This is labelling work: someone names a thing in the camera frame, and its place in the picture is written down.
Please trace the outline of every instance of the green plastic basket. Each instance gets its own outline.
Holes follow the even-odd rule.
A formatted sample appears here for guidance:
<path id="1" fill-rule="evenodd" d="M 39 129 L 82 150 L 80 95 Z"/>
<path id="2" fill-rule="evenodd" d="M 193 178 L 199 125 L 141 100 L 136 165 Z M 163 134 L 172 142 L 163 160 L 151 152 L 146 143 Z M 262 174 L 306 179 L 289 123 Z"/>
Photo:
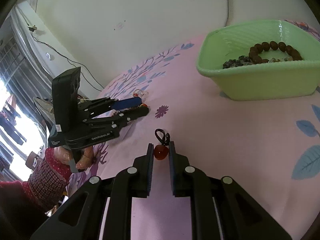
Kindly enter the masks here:
<path id="1" fill-rule="evenodd" d="M 222 69 L 229 59 L 248 55 L 263 41 L 283 41 L 304 60 Z M 262 58 L 287 57 L 269 50 Z M 320 42 L 304 30 L 280 20 L 260 20 L 228 26 L 207 35 L 197 61 L 198 72 L 211 78 L 233 100 L 289 98 L 312 94 L 320 82 Z"/>

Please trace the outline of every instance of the red bead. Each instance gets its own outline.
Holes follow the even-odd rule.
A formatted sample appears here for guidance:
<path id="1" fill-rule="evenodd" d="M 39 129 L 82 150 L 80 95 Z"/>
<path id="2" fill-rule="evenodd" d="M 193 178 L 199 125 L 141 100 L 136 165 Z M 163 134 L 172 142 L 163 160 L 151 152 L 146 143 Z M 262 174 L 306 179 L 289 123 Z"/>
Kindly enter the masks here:
<path id="1" fill-rule="evenodd" d="M 162 161 L 164 158 L 167 157 L 169 153 L 169 149 L 165 145 L 157 145 L 155 149 L 153 150 L 153 154 L 155 158 L 159 161 Z"/>

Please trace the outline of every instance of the black wire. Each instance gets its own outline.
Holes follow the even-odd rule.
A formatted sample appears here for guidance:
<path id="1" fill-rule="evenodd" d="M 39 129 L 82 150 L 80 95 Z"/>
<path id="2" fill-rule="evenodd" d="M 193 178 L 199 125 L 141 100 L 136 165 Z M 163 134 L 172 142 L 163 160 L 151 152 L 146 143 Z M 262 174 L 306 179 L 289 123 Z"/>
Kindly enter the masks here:
<path id="1" fill-rule="evenodd" d="M 71 65 L 73 65 L 74 67 L 76 67 L 76 65 L 72 64 L 71 62 L 74 62 L 74 63 L 77 63 L 77 64 L 80 64 L 80 65 L 84 66 L 84 67 L 87 69 L 87 71 L 90 73 L 90 75 L 92 76 L 91 72 L 89 71 L 89 69 L 88 69 L 85 65 L 69 59 L 68 57 L 66 57 L 66 56 L 64 56 L 63 54 L 61 54 L 60 52 L 58 52 L 54 47 L 50 46 L 49 44 L 47 44 L 47 43 L 45 43 L 45 42 L 42 42 L 42 41 L 39 41 L 35 36 L 33 36 L 32 31 L 30 31 L 30 33 L 31 33 L 31 36 L 32 36 L 32 38 L 33 38 L 33 40 L 34 40 L 35 42 L 39 42 L 39 43 L 41 43 L 41 44 L 44 44 L 44 45 L 48 46 L 50 49 L 52 49 L 52 50 L 54 50 L 56 53 L 58 53 L 61 57 L 66 58 L 67 61 L 68 61 L 68 63 L 71 64 Z M 100 91 L 100 92 L 102 91 L 102 90 L 99 90 L 99 89 L 95 88 L 95 87 L 85 78 L 85 76 L 84 76 L 84 74 L 83 74 L 82 72 L 81 72 L 81 74 L 82 74 L 82 76 L 84 77 L 84 79 L 85 79 L 95 90 L 98 90 L 98 91 Z M 102 88 L 104 88 L 104 87 L 94 78 L 94 76 L 92 76 L 92 78 L 93 78 Z"/>

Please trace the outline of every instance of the pink bedsheet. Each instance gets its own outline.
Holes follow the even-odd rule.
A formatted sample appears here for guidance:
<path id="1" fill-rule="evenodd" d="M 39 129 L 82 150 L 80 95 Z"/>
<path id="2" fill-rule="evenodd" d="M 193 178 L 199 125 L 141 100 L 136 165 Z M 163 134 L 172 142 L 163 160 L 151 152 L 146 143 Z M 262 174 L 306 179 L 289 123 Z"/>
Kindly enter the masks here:
<path id="1" fill-rule="evenodd" d="M 294 24 L 319 39 L 308 25 Z M 203 39 L 132 67 L 103 90 L 100 97 L 118 99 L 145 90 L 150 113 L 124 128 L 119 138 L 95 146 L 97 163 L 74 174 L 68 192 L 93 175 L 105 179 L 131 166 L 146 154 L 148 143 L 158 144 L 154 131 L 161 128 L 191 165 L 213 178 L 233 177 L 298 240 L 320 210 L 320 93 L 232 101 L 196 70 Z M 131 231 L 132 240 L 191 239 L 189 199 L 172 196 L 168 157 L 154 161 L 150 197 L 133 199 Z"/>

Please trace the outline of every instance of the silver bolt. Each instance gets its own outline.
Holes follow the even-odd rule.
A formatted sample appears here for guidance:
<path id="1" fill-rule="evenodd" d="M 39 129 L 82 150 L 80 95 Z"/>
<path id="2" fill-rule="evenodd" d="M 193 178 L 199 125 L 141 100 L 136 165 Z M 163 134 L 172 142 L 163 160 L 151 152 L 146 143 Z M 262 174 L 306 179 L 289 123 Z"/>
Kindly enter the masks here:
<path id="1" fill-rule="evenodd" d="M 91 177 L 90 179 L 89 179 L 89 182 L 91 183 L 91 184 L 96 184 L 96 183 L 98 183 L 99 182 L 99 177 L 97 177 L 97 176 L 93 176 L 93 177 Z"/>
<path id="2" fill-rule="evenodd" d="M 128 172 L 129 174 L 135 174 L 137 171 L 138 171 L 138 170 L 137 170 L 137 168 L 135 168 L 135 167 L 130 167 L 130 168 L 127 169 L 127 172 Z"/>
<path id="3" fill-rule="evenodd" d="M 193 173 L 193 172 L 195 172 L 195 168 L 194 167 L 192 167 L 192 166 L 187 166 L 187 167 L 185 167 L 185 169 L 184 169 L 187 173 Z"/>
<path id="4" fill-rule="evenodd" d="M 223 179 L 222 179 L 222 181 L 225 183 L 225 184 L 231 184 L 232 182 L 233 182 L 233 180 L 232 180 L 232 178 L 230 178 L 230 177 L 224 177 Z"/>

